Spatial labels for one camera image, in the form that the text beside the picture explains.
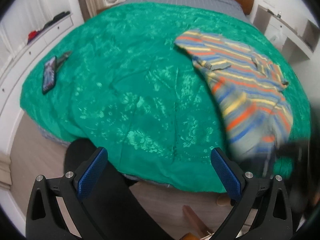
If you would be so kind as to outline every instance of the gray bedsheet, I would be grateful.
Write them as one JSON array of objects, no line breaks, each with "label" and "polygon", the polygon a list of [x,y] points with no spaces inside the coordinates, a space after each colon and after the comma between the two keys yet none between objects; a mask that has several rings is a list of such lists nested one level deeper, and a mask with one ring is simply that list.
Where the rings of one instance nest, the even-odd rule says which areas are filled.
[{"label": "gray bedsheet", "polygon": [[134,2],[157,2],[168,3],[175,5],[186,5],[194,8],[201,8],[210,11],[216,11],[227,14],[241,21],[250,23],[247,17],[244,15],[239,3],[235,0],[126,0],[124,3]]}]

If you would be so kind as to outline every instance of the striped shirt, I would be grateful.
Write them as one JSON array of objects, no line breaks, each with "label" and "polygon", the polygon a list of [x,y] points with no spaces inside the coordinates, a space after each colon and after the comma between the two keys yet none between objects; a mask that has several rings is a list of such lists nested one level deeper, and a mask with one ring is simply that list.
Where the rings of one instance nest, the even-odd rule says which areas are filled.
[{"label": "striped shirt", "polygon": [[[293,118],[281,91],[288,86],[279,65],[254,48],[214,33],[190,30],[175,44],[192,56],[220,106],[232,157],[270,159],[289,138]],[[266,174],[268,161],[265,163]]]}]

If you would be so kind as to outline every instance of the phone screen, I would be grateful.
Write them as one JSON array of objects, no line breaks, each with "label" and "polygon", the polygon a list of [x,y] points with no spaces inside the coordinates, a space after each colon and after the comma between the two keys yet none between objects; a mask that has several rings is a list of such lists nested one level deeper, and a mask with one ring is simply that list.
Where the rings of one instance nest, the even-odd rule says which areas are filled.
[{"label": "phone screen", "polygon": [[50,91],[56,83],[56,65],[57,57],[52,57],[44,64],[42,93],[45,94]]}]

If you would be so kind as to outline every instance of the red object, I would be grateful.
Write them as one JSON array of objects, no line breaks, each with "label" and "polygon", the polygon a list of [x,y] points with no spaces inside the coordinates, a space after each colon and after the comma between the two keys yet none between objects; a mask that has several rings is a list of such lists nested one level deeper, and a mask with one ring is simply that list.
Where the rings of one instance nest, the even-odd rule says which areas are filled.
[{"label": "red object", "polygon": [[37,34],[38,34],[37,31],[30,32],[29,35],[28,35],[28,40],[32,40],[34,37],[37,36]]}]

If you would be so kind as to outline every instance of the green bedspread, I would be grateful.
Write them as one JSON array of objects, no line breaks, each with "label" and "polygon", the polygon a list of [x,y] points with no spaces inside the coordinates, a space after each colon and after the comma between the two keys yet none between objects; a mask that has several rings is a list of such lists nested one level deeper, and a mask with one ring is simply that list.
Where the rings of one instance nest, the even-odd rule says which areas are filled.
[{"label": "green bedspread", "polygon": [[[293,111],[290,139],[310,136],[309,104],[293,70],[255,27],[185,6],[111,8],[69,33],[24,82],[21,107],[66,141],[89,138],[122,173],[188,191],[224,192],[210,151],[227,151],[220,111],[191,60],[173,44],[189,29],[221,33],[281,66]],[[72,50],[55,88],[42,95],[44,63]]]}]

